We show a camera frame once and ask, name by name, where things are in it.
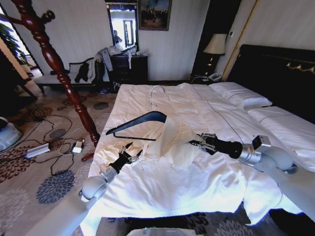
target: black headboard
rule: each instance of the black headboard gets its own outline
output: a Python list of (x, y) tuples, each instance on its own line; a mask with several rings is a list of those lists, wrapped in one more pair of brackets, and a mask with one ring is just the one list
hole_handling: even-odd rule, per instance
[(227, 81), (315, 123), (315, 51), (242, 45)]

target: floor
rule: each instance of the floor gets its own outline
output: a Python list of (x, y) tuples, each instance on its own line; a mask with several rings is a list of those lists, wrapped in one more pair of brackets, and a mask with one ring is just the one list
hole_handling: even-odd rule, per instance
[[(17, 145), (0, 152), (0, 235), (24, 235), (66, 195), (80, 188), (87, 178), (92, 160), (81, 158), (94, 151), (94, 146), (62, 90), (46, 88), (42, 95), (32, 82), (27, 87), (38, 100), (8, 117), (24, 133)], [(80, 90), (83, 104), (102, 132), (114, 106), (116, 94), (102, 95)], [(85, 139), (82, 153), (65, 153), (75, 140)], [(32, 159), (23, 156), (31, 147), (49, 143), (51, 151)], [(194, 229), (210, 236), (283, 236), (269, 215), (255, 226), (242, 206), (235, 213), (194, 213), (157, 219), (103, 218), (97, 235), (125, 236), (132, 229), (174, 227)], [(74, 236), (82, 235), (77, 229)]]

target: potted plant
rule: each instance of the potted plant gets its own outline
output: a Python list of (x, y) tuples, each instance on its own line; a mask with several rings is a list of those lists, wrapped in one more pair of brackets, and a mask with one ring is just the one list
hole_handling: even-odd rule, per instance
[(0, 23), (0, 36), (2, 40), (5, 42), (7, 47), (15, 56), (16, 60), (18, 60), (19, 64), (23, 67), (26, 73), (30, 73), (30, 65), (27, 61), (26, 55), (23, 51), (20, 50), (20, 46), (17, 44), (17, 40), (11, 35), (13, 30), (8, 26)]

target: wall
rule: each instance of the wall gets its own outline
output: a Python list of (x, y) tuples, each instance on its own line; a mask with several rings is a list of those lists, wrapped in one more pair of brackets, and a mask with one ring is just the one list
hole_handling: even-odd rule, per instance
[[(227, 53), (217, 65), (217, 71), (224, 71), (236, 45), (254, 0), (242, 0), (231, 31), (233, 40), (227, 41)], [(315, 1), (314, 0), (260, 0), (240, 41), (242, 44), (265, 45), (315, 50)], [(230, 72), (237, 53), (227, 68)]]
[[(9, 16), (20, 18), (11, 1), (0, 2)], [(139, 30), (140, 50), (150, 54), (150, 80), (189, 79), (209, 2), (173, 0), (169, 31)], [(33, 6), (40, 16), (49, 9), (55, 13), (46, 32), (66, 68), (69, 62), (93, 57), (113, 45), (104, 0), (33, 0)], [(23, 26), (16, 27), (43, 72), (50, 72), (31, 33)]]
[(14, 55), (11, 53), (10, 49), (6, 46), (5, 42), (0, 38), (0, 50), (5, 54), (5, 56), (12, 63), (17, 72), (21, 75), (23, 79), (27, 79), (29, 76), (24, 71), (23, 67), (15, 59)]
[[(9, 0), (0, 0), (7, 14), (20, 18), (15, 5)], [(93, 57), (104, 47), (112, 46), (107, 9), (104, 0), (33, 0), (36, 13), (41, 16), (52, 10), (56, 18), (46, 24), (50, 42), (68, 68), (69, 62), (83, 61)], [(39, 44), (24, 27), (15, 25), (22, 39), (45, 74), (47, 65)]]
[(151, 80), (188, 80), (210, 0), (173, 0), (169, 31), (139, 30)]

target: white pillow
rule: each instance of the white pillow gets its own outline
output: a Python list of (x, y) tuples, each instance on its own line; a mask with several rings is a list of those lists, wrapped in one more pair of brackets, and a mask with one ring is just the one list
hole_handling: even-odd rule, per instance
[(218, 92), (224, 99), (244, 110), (272, 105), (272, 102), (266, 97), (234, 82), (215, 83), (209, 86)]
[(258, 108), (248, 113), (292, 149), (304, 168), (315, 172), (314, 124), (279, 107)]

